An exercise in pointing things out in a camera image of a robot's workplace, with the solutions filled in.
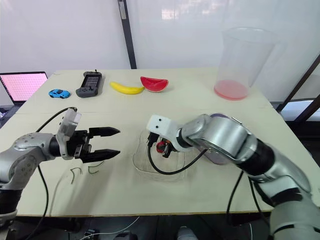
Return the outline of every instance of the wooden table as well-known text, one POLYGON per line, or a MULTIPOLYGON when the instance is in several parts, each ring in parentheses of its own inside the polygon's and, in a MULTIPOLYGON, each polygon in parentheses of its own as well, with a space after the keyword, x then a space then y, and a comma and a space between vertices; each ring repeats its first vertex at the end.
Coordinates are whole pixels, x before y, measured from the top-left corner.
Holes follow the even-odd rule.
MULTIPOLYGON (((88 173, 81 160, 55 160, 41 163, 49 188, 49 210, 54 217, 125 216, 152 214, 224 213, 230 193, 240 170, 232 165, 219 166, 205 158, 188 169, 184 179, 160 182, 145 179, 133 165, 133 154, 140 133, 152 114, 159 114, 180 123, 200 114, 224 113, 241 121, 259 139, 278 148, 309 177, 313 200, 320 206, 320 169, 310 154, 287 127, 281 116, 255 88, 240 101, 228 101, 213 91, 215 68, 100 70, 105 76, 98 96, 79 98, 75 91, 83 81, 85 70, 64 70, 47 82, 0 129, 0 151, 11 146, 23 134, 34 132, 54 113, 75 106, 82 113, 77 130, 112 126, 121 133, 111 137, 96 137, 94 149, 115 149, 121 153, 106 160, 96 174, 88 173), (160 93, 147 90, 137 95, 124 95, 109 86, 116 81, 128 86, 140 86, 140 76, 169 80, 160 93), (52 89, 71 92, 67 99, 50 98, 52 89), (75 181, 71 168, 79 167, 75 181)), ((62 116, 49 123, 43 133, 55 134, 62 116)), ((258 198, 261 209, 271 207, 258 198)), ((36 171, 22 193, 18 205, 20 216, 40 216, 45 207, 45 190, 36 171)), ((244 177, 235 193, 232 212, 256 212, 248 180, 244 177)))

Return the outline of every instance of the yellow banana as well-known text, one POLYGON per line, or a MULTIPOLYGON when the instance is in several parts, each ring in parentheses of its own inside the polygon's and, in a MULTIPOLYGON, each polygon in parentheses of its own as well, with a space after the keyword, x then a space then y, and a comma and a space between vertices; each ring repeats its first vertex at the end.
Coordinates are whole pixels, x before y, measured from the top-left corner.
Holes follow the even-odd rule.
POLYGON ((144 86, 141 86, 141 87, 123 86, 115 81, 111 81, 110 86, 114 90, 122 94, 139 94, 145 89, 144 86))

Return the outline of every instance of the black pole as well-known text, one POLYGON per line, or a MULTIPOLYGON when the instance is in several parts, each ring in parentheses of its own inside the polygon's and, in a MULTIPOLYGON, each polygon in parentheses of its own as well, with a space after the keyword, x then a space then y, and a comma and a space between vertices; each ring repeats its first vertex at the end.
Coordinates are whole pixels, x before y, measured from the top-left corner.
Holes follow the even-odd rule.
POLYGON ((295 85, 292 92, 289 94, 289 96, 284 100, 282 104, 280 104, 275 110, 277 112, 281 112, 282 109, 285 108, 285 106, 290 102, 290 100, 294 97, 294 95, 298 92, 298 90, 302 87, 302 85, 307 81, 309 76, 313 73, 313 71, 316 69, 318 64, 320 63, 320 54, 318 57, 314 60, 314 62, 311 64, 309 69, 304 73, 300 81, 295 85))
POLYGON ((320 108, 320 94, 312 103, 293 121, 294 123, 302 123, 307 121, 320 108))
POLYGON ((131 66, 131 69, 137 69, 134 44, 132 42, 131 28, 130 28, 130 22, 129 22, 128 9, 127 9, 127 1, 126 0, 117 0, 117 1, 119 5, 120 17, 122 22, 126 50, 128 52, 128 57, 130 61, 130 66, 131 66))

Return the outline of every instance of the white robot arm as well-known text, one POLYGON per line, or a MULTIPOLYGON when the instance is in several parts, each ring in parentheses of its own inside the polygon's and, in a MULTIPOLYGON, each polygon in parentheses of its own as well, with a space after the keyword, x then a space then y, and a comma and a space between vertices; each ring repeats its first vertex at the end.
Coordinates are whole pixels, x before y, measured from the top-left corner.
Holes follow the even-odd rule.
POLYGON ((149 147, 161 136, 171 142, 171 151, 202 148, 227 157, 246 172, 262 199, 274 207, 270 217, 270 235, 274 239, 320 240, 320 210, 312 202, 306 175, 236 119, 203 114, 179 125, 169 118, 153 115, 147 129, 149 147))

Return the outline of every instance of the toy watermelon slice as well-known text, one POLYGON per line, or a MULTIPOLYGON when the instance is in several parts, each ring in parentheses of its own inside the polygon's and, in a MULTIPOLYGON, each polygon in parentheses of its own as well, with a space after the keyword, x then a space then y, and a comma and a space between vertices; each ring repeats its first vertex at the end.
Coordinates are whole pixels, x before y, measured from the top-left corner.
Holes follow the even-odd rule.
POLYGON ((145 77, 142 76, 140 77, 142 85, 149 90, 150 92, 153 93, 158 93, 164 90, 168 84, 169 81, 166 79, 157 79, 157 78, 150 78, 150 77, 145 77))

